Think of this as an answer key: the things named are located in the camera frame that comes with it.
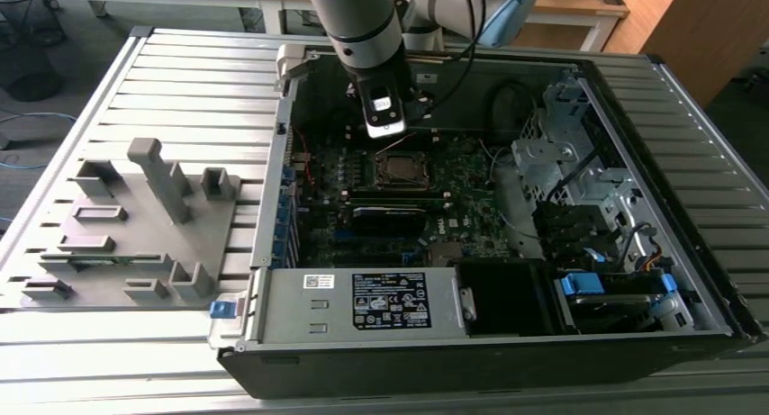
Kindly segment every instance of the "red wire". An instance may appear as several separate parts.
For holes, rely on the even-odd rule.
[[[312,178],[312,173],[309,171],[309,154],[307,153],[307,141],[304,140],[304,134],[301,131],[293,127],[296,135],[299,135],[299,140],[301,140],[301,148],[304,150],[304,174],[307,175],[307,181],[309,185],[315,186],[315,178]]]

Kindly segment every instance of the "chip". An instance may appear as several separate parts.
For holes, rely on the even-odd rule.
[[[414,191],[430,188],[426,155],[382,153],[375,156],[375,186],[384,191]]]

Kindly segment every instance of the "wooden cabinet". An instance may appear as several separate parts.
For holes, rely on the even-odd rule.
[[[605,51],[659,55],[694,100],[713,100],[769,35],[769,0],[623,0]]]

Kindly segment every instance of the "white sticker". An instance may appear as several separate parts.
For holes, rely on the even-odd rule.
[[[332,289],[334,274],[304,274],[305,289]]]
[[[416,75],[416,84],[436,84],[438,75],[431,75],[428,73],[420,73]]]

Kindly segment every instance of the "blue tab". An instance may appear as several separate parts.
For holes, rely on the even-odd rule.
[[[662,274],[662,284],[665,285],[665,290],[667,293],[675,292],[678,290],[678,285],[675,284],[673,275]]]
[[[563,293],[566,295],[574,295],[576,293],[576,290],[574,289],[574,284],[571,284],[571,280],[568,279],[567,276],[560,278],[560,286],[563,287]]]
[[[215,301],[211,303],[208,314],[212,319],[235,319],[237,317],[236,302]]]
[[[597,273],[570,273],[560,278],[563,293],[567,295],[598,295],[605,293]]]
[[[598,262],[599,264],[606,262],[606,256],[603,256],[595,250],[593,250],[591,248],[587,248],[587,247],[584,247],[582,250],[584,250],[587,252],[587,254],[591,256],[591,258],[595,262]]]

